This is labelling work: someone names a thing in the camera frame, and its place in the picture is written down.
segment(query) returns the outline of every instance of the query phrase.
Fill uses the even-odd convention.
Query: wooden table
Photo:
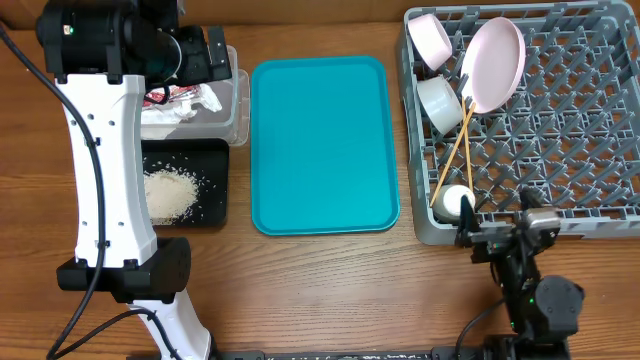
[[[407,130],[397,86],[399,23],[231,26],[240,67],[274,58],[368,54],[387,70],[402,214],[375,234],[267,237],[250,215],[249,145],[231,152],[226,226],[162,231],[186,235],[193,250],[189,293],[222,350],[359,351],[453,345],[464,325],[500,297],[488,265],[470,252],[429,247],[413,231]],[[31,32],[13,32],[44,68]],[[73,255],[77,208],[71,148],[60,103],[0,47],[0,358],[42,359],[75,310],[55,269]],[[586,289],[575,359],[637,359],[640,352],[640,240],[560,241],[538,257],[545,275]],[[78,339],[125,310],[96,294],[70,337]],[[500,309],[467,338],[509,332]],[[155,350],[142,323],[128,319],[70,355],[122,359]]]

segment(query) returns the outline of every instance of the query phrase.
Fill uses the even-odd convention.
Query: chopstick
[[[462,97],[462,118],[467,118],[467,104],[465,104],[464,96]],[[464,147],[467,155],[467,179],[469,181],[469,190],[473,192],[473,178],[471,175],[471,155],[469,154],[469,130],[464,131]]]
[[[456,139],[455,145],[453,145],[453,150],[451,151],[451,155],[449,155],[449,160],[447,160],[447,164],[444,166],[444,170],[442,171],[442,175],[440,176],[440,180],[438,181],[438,186],[436,186],[436,191],[433,192],[433,197],[431,197],[431,204],[429,204],[429,206],[433,206],[434,201],[436,201],[436,197],[438,196],[438,193],[440,192],[440,188],[442,187],[442,183],[444,182],[444,178],[447,176],[447,172],[449,171],[449,166],[451,166],[451,162],[453,161],[453,157],[456,155],[456,151],[458,150],[458,146],[460,146],[460,141],[462,141],[462,138],[464,137],[464,135],[467,132],[467,125],[469,125],[469,120],[471,120],[471,115],[473,115],[473,112],[475,110],[476,110],[476,103],[474,102],[474,103],[471,104],[471,109],[469,109],[469,112],[467,113],[467,116],[464,119],[464,122],[462,124],[462,131],[460,132],[460,135],[458,135],[458,138]]]

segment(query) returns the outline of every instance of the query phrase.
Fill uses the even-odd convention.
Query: pink cup
[[[430,69],[438,69],[451,57],[449,36],[433,14],[411,19],[408,26],[413,44]]]

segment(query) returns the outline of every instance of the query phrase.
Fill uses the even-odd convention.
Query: dish rack
[[[453,56],[429,70],[414,49],[407,22],[434,14]],[[397,44],[400,92],[409,132],[409,179],[420,241],[453,245],[456,227],[429,207],[461,127],[439,134],[421,109],[416,84],[436,74],[457,94],[465,49],[489,19],[509,18],[522,32],[526,61],[511,99],[469,123],[476,213],[481,227],[510,227],[519,190],[534,189],[560,209],[561,234],[586,238],[640,235],[640,31],[622,1],[447,6],[409,9]],[[467,185],[464,145],[445,184]]]

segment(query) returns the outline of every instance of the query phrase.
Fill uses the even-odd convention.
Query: white cup
[[[417,90],[429,120],[441,134],[448,133],[462,121],[462,106],[442,75],[419,81]]]
[[[433,14],[411,19],[407,25],[413,44],[429,68],[436,70],[451,57],[449,36]]]
[[[445,185],[433,202],[433,213],[438,220],[446,223],[456,223],[460,220],[460,202],[466,196],[471,207],[476,206],[473,191],[464,185]]]

